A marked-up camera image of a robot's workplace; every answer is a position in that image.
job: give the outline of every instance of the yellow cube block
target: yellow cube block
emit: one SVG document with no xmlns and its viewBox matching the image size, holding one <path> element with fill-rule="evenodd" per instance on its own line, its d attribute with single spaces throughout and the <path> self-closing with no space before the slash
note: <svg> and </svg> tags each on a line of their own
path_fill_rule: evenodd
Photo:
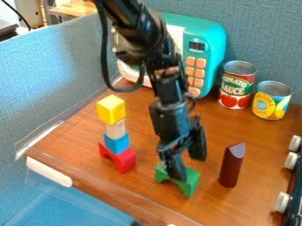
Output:
<svg viewBox="0 0 302 226">
<path fill-rule="evenodd" d="M 97 115 L 106 124 L 115 124 L 125 117 L 125 101 L 109 95 L 96 103 Z"/>
</svg>

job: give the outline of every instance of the tomato sauce can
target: tomato sauce can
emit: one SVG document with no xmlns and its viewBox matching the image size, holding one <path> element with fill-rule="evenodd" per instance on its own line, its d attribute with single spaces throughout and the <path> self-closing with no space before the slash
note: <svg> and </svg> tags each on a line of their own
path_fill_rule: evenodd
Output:
<svg viewBox="0 0 302 226">
<path fill-rule="evenodd" d="M 253 97 L 253 114 L 267 120 L 284 117 L 291 100 L 291 89 L 277 81 L 262 81 Z"/>
<path fill-rule="evenodd" d="M 245 61 L 234 60 L 226 63 L 223 67 L 223 83 L 218 102 L 228 109 L 246 108 L 250 101 L 256 72 L 256 68 Z"/>
</svg>

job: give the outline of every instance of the maroon block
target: maroon block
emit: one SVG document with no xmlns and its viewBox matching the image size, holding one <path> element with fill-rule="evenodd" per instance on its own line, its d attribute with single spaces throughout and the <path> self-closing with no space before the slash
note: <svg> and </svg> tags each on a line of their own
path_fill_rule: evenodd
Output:
<svg viewBox="0 0 302 226">
<path fill-rule="evenodd" d="M 227 147 L 224 152 L 219 183 L 227 188 L 236 186 L 241 165 L 245 158 L 245 143 Z"/>
</svg>

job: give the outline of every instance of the red block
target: red block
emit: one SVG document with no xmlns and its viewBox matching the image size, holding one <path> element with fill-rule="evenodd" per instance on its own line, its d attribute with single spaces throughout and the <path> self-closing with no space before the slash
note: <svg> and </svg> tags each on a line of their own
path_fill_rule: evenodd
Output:
<svg viewBox="0 0 302 226">
<path fill-rule="evenodd" d="M 124 174 L 135 166 L 136 155 L 132 149 L 128 148 L 123 153 L 115 155 L 101 144 L 101 142 L 99 142 L 99 148 L 101 157 L 109 157 L 116 164 L 117 170 L 121 174 Z"/>
</svg>

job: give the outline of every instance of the cubicle wall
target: cubicle wall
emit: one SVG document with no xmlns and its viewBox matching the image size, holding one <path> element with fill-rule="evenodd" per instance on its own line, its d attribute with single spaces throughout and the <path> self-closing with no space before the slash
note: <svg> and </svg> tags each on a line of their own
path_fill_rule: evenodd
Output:
<svg viewBox="0 0 302 226">
<path fill-rule="evenodd" d="M 15 143 L 105 88 L 100 34 L 99 19 L 91 16 L 0 42 L 0 225 L 45 192 L 25 183 Z"/>
</svg>

